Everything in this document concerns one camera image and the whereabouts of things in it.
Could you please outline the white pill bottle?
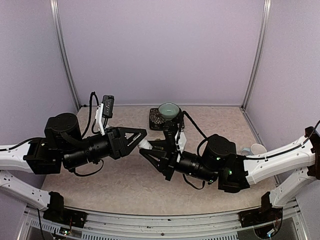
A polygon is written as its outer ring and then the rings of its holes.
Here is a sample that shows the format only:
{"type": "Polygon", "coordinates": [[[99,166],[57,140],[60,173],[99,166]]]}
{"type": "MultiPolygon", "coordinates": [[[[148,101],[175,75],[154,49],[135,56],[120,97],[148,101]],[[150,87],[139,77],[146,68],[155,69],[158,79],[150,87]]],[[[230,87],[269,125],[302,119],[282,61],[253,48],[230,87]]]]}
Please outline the white pill bottle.
{"type": "Polygon", "coordinates": [[[146,139],[141,140],[137,146],[139,149],[145,149],[145,150],[153,149],[153,146],[146,139]]]}

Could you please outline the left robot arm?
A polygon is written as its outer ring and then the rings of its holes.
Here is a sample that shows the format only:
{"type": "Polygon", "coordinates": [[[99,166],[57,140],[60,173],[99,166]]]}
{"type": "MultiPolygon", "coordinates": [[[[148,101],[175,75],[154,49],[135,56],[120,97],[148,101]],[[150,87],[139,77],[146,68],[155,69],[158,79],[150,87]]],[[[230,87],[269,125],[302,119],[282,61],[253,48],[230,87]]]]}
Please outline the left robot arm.
{"type": "Polygon", "coordinates": [[[11,171],[35,175],[59,174],[65,168],[77,177],[90,177],[90,173],[78,173],[78,167],[95,164],[104,166],[104,158],[117,160],[128,156],[134,148],[150,150],[142,128],[108,127],[100,133],[82,137],[78,118],[73,113],[50,117],[44,129],[44,137],[33,137],[16,145],[0,147],[0,189],[33,205],[45,214],[51,214],[63,223],[70,218],[64,207],[64,198],[57,192],[35,188],[14,177],[11,171]]]}

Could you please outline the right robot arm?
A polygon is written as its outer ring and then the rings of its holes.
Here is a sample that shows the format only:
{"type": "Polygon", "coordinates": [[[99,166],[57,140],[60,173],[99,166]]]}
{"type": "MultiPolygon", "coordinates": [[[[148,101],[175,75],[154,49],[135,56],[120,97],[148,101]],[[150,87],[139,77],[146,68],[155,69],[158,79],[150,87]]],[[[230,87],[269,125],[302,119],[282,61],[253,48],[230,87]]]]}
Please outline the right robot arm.
{"type": "Polygon", "coordinates": [[[202,154],[185,150],[187,139],[183,132],[168,132],[164,140],[139,144],[139,152],[167,181],[174,172],[190,176],[203,183],[218,182],[218,189],[238,193],[269,177],[292,171],[278,187],[261,198],[256,218],[266,222],[304,186],[320,178],[320,135],[308,127],[305,134],[294,142],[257,155],[239,155],[234,142],[213,134],[202,141],[202,154]]]}

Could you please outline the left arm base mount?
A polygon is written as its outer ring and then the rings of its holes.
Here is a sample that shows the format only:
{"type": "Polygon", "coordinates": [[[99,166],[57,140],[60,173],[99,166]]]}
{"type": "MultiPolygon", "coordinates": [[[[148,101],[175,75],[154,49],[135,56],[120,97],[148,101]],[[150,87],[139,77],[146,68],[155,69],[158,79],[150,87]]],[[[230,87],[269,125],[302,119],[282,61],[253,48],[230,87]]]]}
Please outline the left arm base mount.
{"type": "Polygon", "coordinates": [[[84,228],[87,220],[87,213],[79,210],[66,208],[64,197],[58,192],[49,192],[50,196],[47,209],[43,212],[43,218],[58,224],[70,227],[84,228]]]}

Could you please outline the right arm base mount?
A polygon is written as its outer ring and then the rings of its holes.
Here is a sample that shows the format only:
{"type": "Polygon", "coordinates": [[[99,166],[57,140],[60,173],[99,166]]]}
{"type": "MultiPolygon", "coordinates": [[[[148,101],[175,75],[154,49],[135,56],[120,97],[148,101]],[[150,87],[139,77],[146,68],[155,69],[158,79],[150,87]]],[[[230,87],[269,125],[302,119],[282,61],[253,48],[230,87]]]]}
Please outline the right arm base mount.
{"type": "Polygon", "coordinates": [[[242,228],[275,221],[283,217],[283,208],[275,208],[270,201],[268,191],[261,197],[261,206],[254,209],[243,210],[238,213],[242,228]]]}

